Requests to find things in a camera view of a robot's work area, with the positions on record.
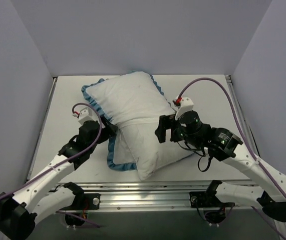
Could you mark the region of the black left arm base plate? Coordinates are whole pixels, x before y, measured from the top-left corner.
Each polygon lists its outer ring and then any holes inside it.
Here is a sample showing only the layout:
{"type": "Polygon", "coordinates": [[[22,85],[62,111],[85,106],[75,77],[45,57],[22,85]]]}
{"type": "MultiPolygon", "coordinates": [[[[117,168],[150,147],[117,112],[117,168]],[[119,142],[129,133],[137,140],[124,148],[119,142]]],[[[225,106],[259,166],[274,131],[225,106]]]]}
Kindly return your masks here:
{"type": "Polygon", "coordinates": [[[83,210],[98,210],[100,208],[100,198],[101,195],[99,193],[86,193],[83,210]]]}

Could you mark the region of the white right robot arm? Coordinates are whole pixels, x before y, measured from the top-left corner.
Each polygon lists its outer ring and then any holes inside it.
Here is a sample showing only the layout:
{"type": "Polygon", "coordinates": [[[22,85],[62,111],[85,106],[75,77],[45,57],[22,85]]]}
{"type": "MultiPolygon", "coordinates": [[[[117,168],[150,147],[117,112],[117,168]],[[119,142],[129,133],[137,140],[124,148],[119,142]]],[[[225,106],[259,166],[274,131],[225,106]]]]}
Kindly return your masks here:
{"type": "Polygon", "coordinates": [[[255,186],[240,186],[213,180],[198,198],[207,206],[244,205],[259,208],[270,218],[286,223],[286,175],[274,169],[257,156],[252,156],[243,141],[225,128],[204,124],[198,113],[188,111],[181,117],[162,115],[155,130],[160,143],[166,141],[166,131],[171,131],[170,141],[184,141],[187,149],[208,160],[216,159],[251,179],[255,186]]]}

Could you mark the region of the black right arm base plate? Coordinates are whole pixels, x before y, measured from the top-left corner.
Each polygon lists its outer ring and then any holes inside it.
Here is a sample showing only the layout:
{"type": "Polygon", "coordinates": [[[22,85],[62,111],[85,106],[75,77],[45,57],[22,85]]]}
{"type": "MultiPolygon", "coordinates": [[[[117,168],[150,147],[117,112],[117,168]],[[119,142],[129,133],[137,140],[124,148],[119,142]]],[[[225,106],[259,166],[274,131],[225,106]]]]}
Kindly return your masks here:
{"type": "Polygon", "coordinates": [[[191,191],[189,193],[190,205],[192,208],[222,208],[234,207],[234,202],[223,202],[216,196],[217,188],[222,185],[222,181],[213,180],[205,191],[191,191]]]}

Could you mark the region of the blue ruffled pillowcase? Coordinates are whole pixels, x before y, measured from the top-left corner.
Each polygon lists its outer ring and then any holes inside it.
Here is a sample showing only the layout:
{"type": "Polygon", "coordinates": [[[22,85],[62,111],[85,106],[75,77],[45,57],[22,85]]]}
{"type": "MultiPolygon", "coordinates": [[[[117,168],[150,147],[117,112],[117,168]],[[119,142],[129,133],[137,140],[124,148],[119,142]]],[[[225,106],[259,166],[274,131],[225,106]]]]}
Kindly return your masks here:
{"type": "MultiPolygon", "coordinates": [[[[82,86],[81,92],[100,115],[118,127],[118,131],[125,125],[158,123],[161,115],[173,113],[161,87],[152,75],[143,71],[102,78],[96,83],[82,86]]],[[[134,163],[113,163],[116,136],[108,142],[108,167],[122,172],[136,170],[134,163]]]]}

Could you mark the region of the white pillow insert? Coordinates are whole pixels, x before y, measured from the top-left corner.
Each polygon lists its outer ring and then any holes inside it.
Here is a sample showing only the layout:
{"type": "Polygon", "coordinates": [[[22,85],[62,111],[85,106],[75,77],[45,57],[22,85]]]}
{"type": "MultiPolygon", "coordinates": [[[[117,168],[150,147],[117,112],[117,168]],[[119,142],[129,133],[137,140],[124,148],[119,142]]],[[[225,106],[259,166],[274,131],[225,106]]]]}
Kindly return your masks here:
{"type": "Polygon", "coordinates": [[[113,163],[135,164],[138,178],[144,181],[161,168],[193,154],[171,142],[170,136],[159,143],[155,135],[157,127],[156,122],[122,126],[115,139],[113,163]]]}

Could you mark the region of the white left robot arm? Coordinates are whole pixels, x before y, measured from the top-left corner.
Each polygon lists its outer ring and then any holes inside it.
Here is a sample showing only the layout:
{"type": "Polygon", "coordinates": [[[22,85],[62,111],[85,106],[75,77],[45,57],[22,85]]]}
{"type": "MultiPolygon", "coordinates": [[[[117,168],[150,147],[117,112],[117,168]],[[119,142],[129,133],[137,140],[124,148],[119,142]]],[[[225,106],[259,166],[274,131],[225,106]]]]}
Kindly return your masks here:
{"type": "Polygon", "coordinates": [[[11,240],[25,240],[35,226],[63,208],[77,210],[86,202],[84,190],[73,182],[50,190],[90,158],[94,149],[116,136],[118,128],[104,116],[89,118],[53,160],[20,190],[0,194],[0,231],[11,240]]]}

